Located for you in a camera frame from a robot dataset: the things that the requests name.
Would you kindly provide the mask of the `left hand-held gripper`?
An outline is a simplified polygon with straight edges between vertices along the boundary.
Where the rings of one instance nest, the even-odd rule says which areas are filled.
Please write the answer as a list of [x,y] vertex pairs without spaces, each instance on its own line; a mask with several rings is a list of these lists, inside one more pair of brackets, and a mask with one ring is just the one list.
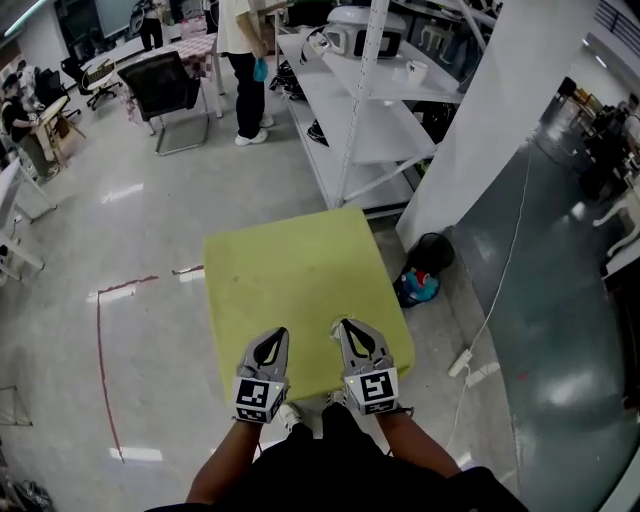
[[[236,419],[269,424],[284,403],[289,389],[285,376],[289,353],[289,332],[270,329],[249,343],[244,365],[233,379],[232,398]],[[271,368],[269,372],[255,369]]]

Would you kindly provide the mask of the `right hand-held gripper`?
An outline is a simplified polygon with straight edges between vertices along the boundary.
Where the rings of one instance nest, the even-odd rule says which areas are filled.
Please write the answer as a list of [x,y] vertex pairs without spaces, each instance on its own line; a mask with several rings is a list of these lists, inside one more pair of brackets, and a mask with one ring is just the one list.
[[349,402],[363,416],[395,410],[398,373],[382,333],[362,321],[343,319],[339,323],[339,341]]

